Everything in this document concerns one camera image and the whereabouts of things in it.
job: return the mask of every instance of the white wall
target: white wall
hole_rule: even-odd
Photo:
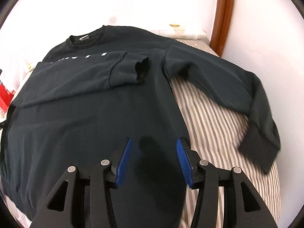
[[[217,0],[19,0],[0,30],[0,68],[10,56],[41,61],[70,35],[102,25],[162,29],[168,24],[203,29],[210,39]]]
[[[222,55],[260,77],[282,142],[279,228],[304,204],[304,20],[291,0],[235,0]]]

